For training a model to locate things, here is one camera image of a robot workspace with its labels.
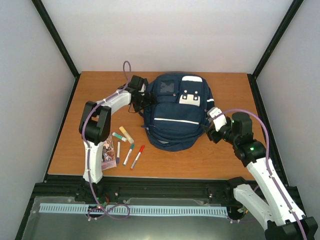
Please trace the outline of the navy blue backpack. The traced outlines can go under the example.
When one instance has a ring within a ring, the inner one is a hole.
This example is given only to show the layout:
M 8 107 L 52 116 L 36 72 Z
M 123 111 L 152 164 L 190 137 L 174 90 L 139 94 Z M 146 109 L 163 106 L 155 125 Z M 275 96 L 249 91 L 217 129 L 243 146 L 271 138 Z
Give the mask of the navy blue backpack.
M 196 74 L 159 75 L 146 91 L 155 102 L 139 111 L 149 142 L 167 152 L 191 148 L 209 126 L 207 112 L 215 100 L 207 81 Z

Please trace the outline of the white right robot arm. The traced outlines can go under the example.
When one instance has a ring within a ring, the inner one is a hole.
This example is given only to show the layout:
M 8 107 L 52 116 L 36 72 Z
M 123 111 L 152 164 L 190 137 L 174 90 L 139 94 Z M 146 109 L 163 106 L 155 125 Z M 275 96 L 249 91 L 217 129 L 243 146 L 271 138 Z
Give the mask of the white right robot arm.
M 252 117 L 242 109 L 231 109 L 231 117 L 213 107 L 207 112 L 210 126 L 204 126 L 208 138 L 232 145 L 235 156 L 254 177 L 263 197 L 247 184 L 233 187 L 233 197 L 240 202 L 264 229 L 267 240 L 313 240 L 318 229 L 314 217 L 308 217 L 295 203 L 278 176 L 269 157 L 270 139 L 254 139 Z

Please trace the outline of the pink illustrated book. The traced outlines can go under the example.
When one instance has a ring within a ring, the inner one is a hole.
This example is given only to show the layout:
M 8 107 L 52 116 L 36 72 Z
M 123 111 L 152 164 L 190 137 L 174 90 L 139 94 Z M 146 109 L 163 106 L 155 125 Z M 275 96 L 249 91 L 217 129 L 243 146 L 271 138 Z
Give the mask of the pink illustrated book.
M 111 168 L 115 168 L 116 164 L 116 154 L 113 144 L 112 135 L 110 134 L 102 146 L 102 163 L 101 169 L 107 170 Z

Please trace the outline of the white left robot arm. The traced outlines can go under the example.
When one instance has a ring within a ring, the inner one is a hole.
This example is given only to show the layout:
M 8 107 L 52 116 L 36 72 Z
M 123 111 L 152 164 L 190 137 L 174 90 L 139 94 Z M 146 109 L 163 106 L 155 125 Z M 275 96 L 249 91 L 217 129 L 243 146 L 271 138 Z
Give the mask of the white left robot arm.
M 139 111 L 153 104 L 155 99 L 147 91 L 147 86 L 147 79 L 133 75 L 129 82 L 120 86 L 112 95 L 97 102 L 88 101 L 84 105 L 79 133 L 85 148 L 83 178 L 91 183 L 86 195 L 92 201 L 99 201 L 104 195 L 104 188 L 97 183 L 103 177 L 103 145 L 110 135 L 112 115 L 127 105 L 133 105 Z

